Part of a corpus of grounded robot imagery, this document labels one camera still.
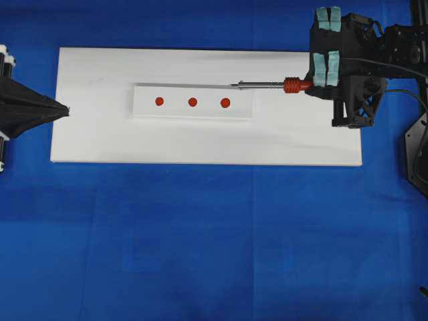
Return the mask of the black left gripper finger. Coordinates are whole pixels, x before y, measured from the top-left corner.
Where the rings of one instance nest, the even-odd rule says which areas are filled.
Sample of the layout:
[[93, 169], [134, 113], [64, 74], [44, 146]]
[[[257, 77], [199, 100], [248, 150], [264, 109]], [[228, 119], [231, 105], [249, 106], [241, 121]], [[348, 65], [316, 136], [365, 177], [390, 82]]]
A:
[[7, 137], [17, 138], [29, 129], [69, 114], [67, 106], [1, 76], [1, 132]]

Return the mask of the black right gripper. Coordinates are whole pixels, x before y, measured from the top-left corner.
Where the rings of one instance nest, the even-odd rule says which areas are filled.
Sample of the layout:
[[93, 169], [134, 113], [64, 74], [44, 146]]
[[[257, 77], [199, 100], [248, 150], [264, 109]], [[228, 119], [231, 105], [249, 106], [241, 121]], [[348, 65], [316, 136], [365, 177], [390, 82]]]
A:
[[374, 124], [386, 87], [374, 63], [378, 22], [341, 8], [319, 7], [310, 30], [309, 95], [333, 102], [333, 127]]

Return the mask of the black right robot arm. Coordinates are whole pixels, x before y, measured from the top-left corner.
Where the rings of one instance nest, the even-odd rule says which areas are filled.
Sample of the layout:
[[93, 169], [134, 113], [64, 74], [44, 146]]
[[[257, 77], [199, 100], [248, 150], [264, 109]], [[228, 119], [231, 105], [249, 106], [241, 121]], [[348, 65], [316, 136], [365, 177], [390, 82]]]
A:
[[369, 17], [343, 15], [337, 6], [320, 7], [305, 77], [313, 85], [305, 93], [333, 101], [335, 127], [372, 126], [389, 79], [427, 77], [426, 43], [426, 26], [382, 28]]

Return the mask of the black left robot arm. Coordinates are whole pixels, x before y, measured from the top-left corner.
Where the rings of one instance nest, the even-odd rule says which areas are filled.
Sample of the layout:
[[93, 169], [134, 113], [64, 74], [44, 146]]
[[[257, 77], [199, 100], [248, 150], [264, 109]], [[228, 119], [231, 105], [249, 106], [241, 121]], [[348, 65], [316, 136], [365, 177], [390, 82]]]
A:
[[6, 142], [25, 131], [68, 117], [67, 106], [12, 79], [16, 59], [1, 45], [1, 171], [5, 168]]

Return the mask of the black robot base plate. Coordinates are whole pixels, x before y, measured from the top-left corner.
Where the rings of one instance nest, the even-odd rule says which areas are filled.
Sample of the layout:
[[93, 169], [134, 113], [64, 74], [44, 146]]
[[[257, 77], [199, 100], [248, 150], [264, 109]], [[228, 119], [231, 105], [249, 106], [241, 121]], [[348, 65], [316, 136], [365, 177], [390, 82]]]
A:
[[427, 115], [424, 113], [405, 135], [407, 180], [427, 197]]

